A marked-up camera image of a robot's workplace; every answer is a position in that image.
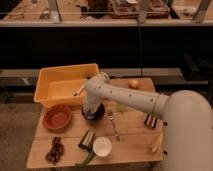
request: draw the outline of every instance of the white bowl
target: white bowl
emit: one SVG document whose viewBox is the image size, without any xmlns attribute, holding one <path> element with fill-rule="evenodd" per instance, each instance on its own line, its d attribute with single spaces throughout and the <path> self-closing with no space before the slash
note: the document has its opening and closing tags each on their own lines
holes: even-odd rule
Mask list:
<svg viewBox="0 0 213 171">
<path fill-rule="evenodd" d="M 99 157 L 106 157 L 112 150 L 112 143 L 108 138 L 98 137 L 93 143 L 93 151 Z"/>
</svg>

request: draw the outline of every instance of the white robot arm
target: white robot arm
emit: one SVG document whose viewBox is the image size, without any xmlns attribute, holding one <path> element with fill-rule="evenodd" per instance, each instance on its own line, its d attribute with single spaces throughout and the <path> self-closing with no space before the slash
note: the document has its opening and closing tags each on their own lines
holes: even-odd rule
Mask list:
<svg viewBox="0 0 213 171">
<path fill-rule="evenodd" d="M 82 109 L 86 119 L 95 118 L 103 98 L 153 114 L 164 122 L 164 171 L 213 171 L 213 112 L 204 97 L 186 90 L 166 96 L 108 82 L 106 73 L 86 82 Z"/>
</svg>

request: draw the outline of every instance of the wooden table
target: wooden table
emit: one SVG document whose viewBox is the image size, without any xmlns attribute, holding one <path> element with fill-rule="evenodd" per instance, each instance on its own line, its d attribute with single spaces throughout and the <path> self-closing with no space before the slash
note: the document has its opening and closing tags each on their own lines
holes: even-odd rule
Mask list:
<svg viewBox="0 0 213 171">
<path fill-rule="evenodd" d="M 127 87 L 129 79 L 114 79 L 111 84 Z M 150 78 L 140 78 L 140 89 L 155 91 Z M 81 107 L 71 107 L 73 120 L 63 131 L 58 133 L 50 132 L 42 125 L 45 110 L 41 113 L 32 147 L 29 153 L 27 168 L 51 168 L 74 166 L 85 159 L 87 152 L 78 147 L 82 136 L 88 129 L 94 129 L 96 136 L 108 137 L 112 142 L 112 152 L 107 158 L 95 157 L 90 165 L 106 165 L 118 163 L 139 163 L 162 160 L 162 149 L 152 153 L 150 144 L 162 133 L 162 122 L 159 120 L 155 129 L 145 128 L 144 120 L 146 114 L 126 107 L 125 112 L 116 110 L 116 102 L 105 101 L 105 109 L 112 109 L 115 113 L 115 123 L 120 133 L 121 141 L 116 141 L 112 125 L 107 115 L 98 121 L 88 122 L 81 115 Z M 51 141 L 54 136 L 62 137 L 65 153 L 61 160 L 53 165 L 45 160 L 46 153 L 51 148 Z"/>
</svg>

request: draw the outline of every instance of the floor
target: floor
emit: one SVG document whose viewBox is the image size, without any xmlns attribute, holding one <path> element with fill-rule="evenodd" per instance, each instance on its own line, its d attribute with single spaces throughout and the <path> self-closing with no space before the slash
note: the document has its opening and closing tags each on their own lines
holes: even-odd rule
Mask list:
<svg viewBox="0 0 213 171">
<path fill-rule="evenodd" d="M 0 104 L 0 170 L 26 171 L 26 161 L 41 112 L 34 103 Z M 75 168 L 61 169 L 77 171 Z M 89 166 L 85 171 L 162 171 L 159 164 Z"/>
</svg>

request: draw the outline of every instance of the orange basket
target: orange basket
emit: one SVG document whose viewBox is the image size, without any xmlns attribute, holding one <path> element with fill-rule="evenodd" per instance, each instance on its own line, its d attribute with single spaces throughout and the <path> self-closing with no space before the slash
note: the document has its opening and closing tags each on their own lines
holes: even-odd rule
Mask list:
<svg viewBox="0 0 213 171">
<path fill-rule="evenodd" d="M 99 72 L 97 64 L 81 64 L 42 68 L 39 72 L 34 101 L 45 108 L 58 104 L 81 105 L 85 97 L 83 90 L 76 92 L 85 81 Z"/>
</svg>

